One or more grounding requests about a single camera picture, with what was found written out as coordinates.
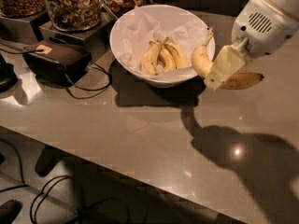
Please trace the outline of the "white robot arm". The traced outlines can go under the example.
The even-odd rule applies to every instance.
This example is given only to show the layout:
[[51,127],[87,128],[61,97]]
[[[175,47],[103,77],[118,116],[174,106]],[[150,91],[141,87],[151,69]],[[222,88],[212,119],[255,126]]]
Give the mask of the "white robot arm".
[[299,30],[299,0],[249,0],[235,19],[231,45],[218,53],[205,84],[222,88],[243,66],[272,54]]

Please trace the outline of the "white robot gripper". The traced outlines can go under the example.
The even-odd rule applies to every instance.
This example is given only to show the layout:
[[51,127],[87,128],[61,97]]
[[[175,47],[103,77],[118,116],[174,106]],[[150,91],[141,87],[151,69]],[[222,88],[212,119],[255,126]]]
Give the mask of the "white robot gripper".
[[[249,0],[235,19],[232,43],[247,38],[245,52],[252,58],[274,53],[299,30],[298,9],[298,0]],[[206,86],[216,91],[246,63],[234,46],[224,46],[205,78]]]

